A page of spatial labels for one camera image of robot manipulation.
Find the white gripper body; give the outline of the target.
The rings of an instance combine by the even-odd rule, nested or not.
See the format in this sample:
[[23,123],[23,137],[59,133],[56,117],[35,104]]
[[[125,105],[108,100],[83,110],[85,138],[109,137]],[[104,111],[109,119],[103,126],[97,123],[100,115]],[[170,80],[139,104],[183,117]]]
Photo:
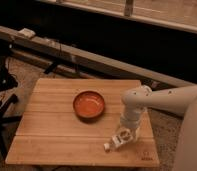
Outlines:
[[131,134],[134,136],[135,131],[140,129],[139,121],[130,121],[130,120],[121,120],[119,126],[123,127],[124,130],[129,130]]

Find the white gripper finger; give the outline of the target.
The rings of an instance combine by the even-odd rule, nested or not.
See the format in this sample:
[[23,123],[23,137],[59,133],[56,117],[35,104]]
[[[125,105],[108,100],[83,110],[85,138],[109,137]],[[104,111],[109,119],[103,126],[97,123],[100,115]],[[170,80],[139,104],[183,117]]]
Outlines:
[[137,129],[134,134],[134,142],[138,140],[139,136],[140,136],[140,129]]
[[120,135],[121,134],[121,132],[123,131],[123,127],[121,127],[121,126],[117,126],[117,128],[116,128],[116,135]]

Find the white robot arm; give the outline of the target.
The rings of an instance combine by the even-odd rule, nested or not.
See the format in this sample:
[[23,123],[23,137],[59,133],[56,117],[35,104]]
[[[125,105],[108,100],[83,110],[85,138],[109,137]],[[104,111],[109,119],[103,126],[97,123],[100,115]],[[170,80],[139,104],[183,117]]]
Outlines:
[[135,131],[147,108],[169,111],[183,116],[172,171],[197,171],[197,85],[152,91],[142,85],[126,90],[120,124]]

